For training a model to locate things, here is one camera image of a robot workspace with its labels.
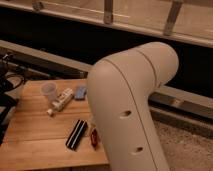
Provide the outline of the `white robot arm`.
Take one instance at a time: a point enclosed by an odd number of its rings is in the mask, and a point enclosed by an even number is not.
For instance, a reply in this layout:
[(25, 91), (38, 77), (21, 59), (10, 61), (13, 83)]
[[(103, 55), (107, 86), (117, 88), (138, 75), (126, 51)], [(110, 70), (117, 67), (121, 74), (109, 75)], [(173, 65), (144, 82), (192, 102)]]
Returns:
[(170, 171), (148, 106), (179, 65), (175, 50), (151, 42), (99, 60), (87, 97), (112, 171)]

